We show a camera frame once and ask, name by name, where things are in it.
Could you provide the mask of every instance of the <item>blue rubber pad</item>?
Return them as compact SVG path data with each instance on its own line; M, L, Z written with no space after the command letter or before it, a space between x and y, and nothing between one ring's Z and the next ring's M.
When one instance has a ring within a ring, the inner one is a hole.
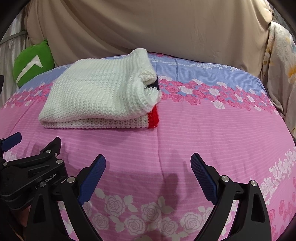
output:
M206 199L211 201L213 205L216 205L218 202L217 185L207 171L205 163L197 153L191 156L190 163L192 171L196 176Z
M22 135L21 133L17 132L3 140L1 149L2 151L9 151L11 148L19 144L21 141Z
M81 206L91 199L91 196L106 168L106 159L103 155L98 156L98 159L94 162L96 163L93 168L89 171L83 183L80 185L78 202Z

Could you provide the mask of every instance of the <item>green pillow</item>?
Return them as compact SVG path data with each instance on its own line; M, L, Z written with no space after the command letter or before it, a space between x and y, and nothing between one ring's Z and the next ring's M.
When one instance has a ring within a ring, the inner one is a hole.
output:
M54 68L54 59L47 40L24 49L15 60L13 78L22 87L35 76Z

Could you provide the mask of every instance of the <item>silver bolt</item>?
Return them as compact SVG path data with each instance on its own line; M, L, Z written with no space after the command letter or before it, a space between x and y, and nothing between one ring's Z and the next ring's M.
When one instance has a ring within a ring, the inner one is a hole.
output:
M229 182L229 177L227 177L227 176L222 176L221 179L224 182Z
M73 182L75 182L75 177L69 177L69 178L67 179L67 182L68 182L68 183L73 183Z
M257 186L257 182L254 181L254 180L252 180L252 181L251 181L251 185L255 187L255 186Z
M45 185L46 185L46 182L40 182L40 184L39 184L39 186L40 186L41 188L44 188Z

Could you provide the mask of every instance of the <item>bed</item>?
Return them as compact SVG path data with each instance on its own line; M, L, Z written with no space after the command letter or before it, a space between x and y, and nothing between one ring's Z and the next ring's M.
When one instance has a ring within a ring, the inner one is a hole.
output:
M18 1L11 15L24 2ZM295 32L284 5L273 4ZM69 175L103 154L106 171L84 210L104 240L191 241L213 208L190 168L190 156L198 152L207 165L236 182L256 180L272 241L292 240L296 147L261 81L222 64L158 53L149 53L149 59L163 92L156 129L43 128L38 115L54 81L70 66L64 65L29 81L1 108L0 138L18 131L23 136L4 159L36 155L57 136ZM233 202L220 239L227 237L237 205ZM63 203L59 206L70 237L77 239Z

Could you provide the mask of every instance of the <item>knitted fabric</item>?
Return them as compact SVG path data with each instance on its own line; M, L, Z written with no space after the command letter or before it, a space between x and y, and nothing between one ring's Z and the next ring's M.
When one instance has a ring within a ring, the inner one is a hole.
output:
M123 58L79 60L54 83L39 121L46 128L156 126L149 125L158 120L156 79L145 49Z

